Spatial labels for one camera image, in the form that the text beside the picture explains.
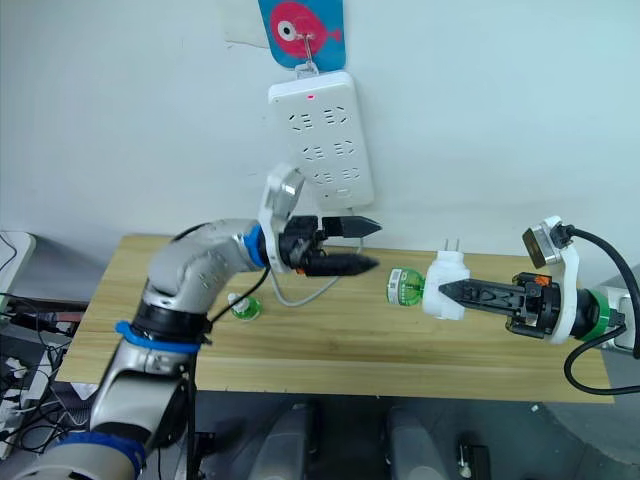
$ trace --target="power strip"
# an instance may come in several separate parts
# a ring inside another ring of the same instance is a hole
[[[273,85],[269,104],[322,210],[373,202],[353,78],[339,71]]]

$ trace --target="small green object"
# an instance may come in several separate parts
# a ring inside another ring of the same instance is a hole
[[[588,290],[588,292],[598,303],[598,320],[588,333],[578,339],[583,342],[588,342],[603,335],[609,326],[609,317],[611,316],[611,309],[609,308],[607,297],[597,290]]]
[[[237,293],[230,293],[227,297],[229,300],[229,305],[235,302],[240,295]],[[262,304],[254,297],[247,297],[242,299],[237,305],[231,307],[231,313],[236,318],[240,320],[253,320],[257,318],[262,313]]]
[[[396,267],[389,274],[387,300],[393,305],[410,307],[422,301],[424,277],[413,268]]]

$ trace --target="blue poster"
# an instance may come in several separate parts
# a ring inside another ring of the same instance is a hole
[[[320,71],[344,67],[342,0],[258,0],[273,58],[283,67],[306,62],[305,37]]]

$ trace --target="white wall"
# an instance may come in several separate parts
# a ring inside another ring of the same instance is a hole
[[[292,75],[225,44],[212,0],[0,5],[0,226],[48,239],[22,293],[87,297],[123,234],[256,214],[285,151],[267,89]],[[345,0],[345,16],[365,213],[385,228],[370,245],[525,254],[522,231],[558,213],[640,261],[639,2]],[[580,251],[586,283],[615,274]]]

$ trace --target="blue ring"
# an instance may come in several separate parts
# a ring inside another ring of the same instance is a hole
[[[249,232],[249,235],[245,235],[244,237],[242,237],[242,240],[244,242],[244,246],[247,247],[247,251],[249,252],[251,261],[258,267],[264,268],[265,264],[260,257],[260,250],[258,249],[258,244],[260,243],[260,234],[262,234],[262,227],[259,224],[254,225],[254,227]]]
[[[113,448],[125,455],[133,464],[133,480],[135,480],[142,470],[142,464],[146,459],[144,446],[130,440],[128,438],[116,437],[114,435],[107,435],[100,432],[79,432],[71,433],[69,436],[58,444],[72,445],[78,443],[85,443],[91,445],[103,445],[105,447]]]
[[[149,340],[148,338],[141,337],[133,333],[129,322],[125,322],[124,320],[116,323],[116,332],[121,333],[129,343],[133,343],[139,347],[174,353],[198,353],[200,350],[199,343],[159,342],[157,340]]]

